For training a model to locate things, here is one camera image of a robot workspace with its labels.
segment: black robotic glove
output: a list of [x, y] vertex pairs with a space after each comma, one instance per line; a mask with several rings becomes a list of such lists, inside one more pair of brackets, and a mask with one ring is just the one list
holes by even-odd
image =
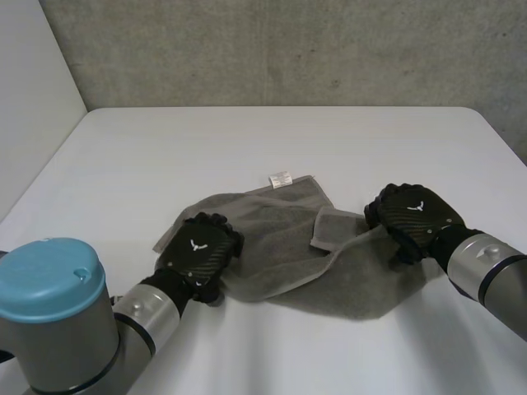
[[364, 209], [370, 228], [382, 225], [400, 244], [397, 258], [405, 263], [430, 256], [437, 234], [463, 219], [443, 199], [422, 185], [389, 184]]
[[219, 305], [223, 301], [220, 276], [232, 257], [240, 256], [243, 245], [243, 235], [224, 216], [200, 212], [178, 229], [157, 259], [156, 270], [177, 272], [194, 300]]

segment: white tag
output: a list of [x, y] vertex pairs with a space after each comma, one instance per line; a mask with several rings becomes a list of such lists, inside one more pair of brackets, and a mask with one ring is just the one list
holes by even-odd
[[269, 179], [273, 184], [273, 189], [285, 187], [293, 184], [293, 179], [287, 171], [281, 171], [280, 173], [269, 175]]

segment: white table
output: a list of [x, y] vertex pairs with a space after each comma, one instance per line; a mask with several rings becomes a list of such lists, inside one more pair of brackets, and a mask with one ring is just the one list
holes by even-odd
[[[388, 183], [438, 192], [472, 227], [527, 251], [527, 169], [461, 108], [100, 109], [0, 224], [0, 249], [83, 239], [111, 294], [149, 275], [152, 246], [189, 204], [312, 174], [360, 212]], [[132, 394], [525, 394], [527, 344], [443, 277], [381, 319], [271, 304], [191, 303]], [[25, 388], [16, 362], [0, 393]]]

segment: white logo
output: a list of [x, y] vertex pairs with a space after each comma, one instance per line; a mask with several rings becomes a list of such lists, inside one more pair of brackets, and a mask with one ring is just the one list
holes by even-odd
[[208, 247], [208, 245], [204, 244], [204, 245], [197, 245], [194, 243], [194, 240], [190, 240], [190, 245], [192, 245], [192, 248], [194, 249], [194, 251], [198, 251], [199, 249], [205, 249], [206, 247]]
[[406, 207], [409, 210], [417, 210], [422, 211], [422, 209], [425, 207], [425, 202], [421, 202], [421, 204], [417, 207]]

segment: gray towel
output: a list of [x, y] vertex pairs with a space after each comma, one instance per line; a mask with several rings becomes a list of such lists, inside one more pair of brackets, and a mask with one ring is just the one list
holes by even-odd
[[378, 318], [441, 273], [434, 261], [391, 260], [397, 244], [385, 231], [335, 210], [310, 176], [278, 189], [208, 197], [185, 209], [154, 250], [162, 252], [182, 222], [200, 211], [226, 216], [245, 236], [240, 259], [222, 275], [226, 293], [241, 301]]
[[311, 245], [332, 253], [329, 270], [269, 301], [317, 314], [379, 318], [442, 274], [433, 259], [412, 266], [395, 260], [399, 246], [384, 228], [368, 230], [362, 216], [331, 207], [320, 210]]
[[321, 276], [331, 263], [328, 252], [310, 245], [321, 207], [333, 207], [316, 181], [248, 193], [224, 193], [186, 208], [154, 247], [161, 253], [183, 221], [201, 211], [226, 216], [245, 237], [240, 259], [222, 274], [228, 295], [242, 301], [265, 300]]

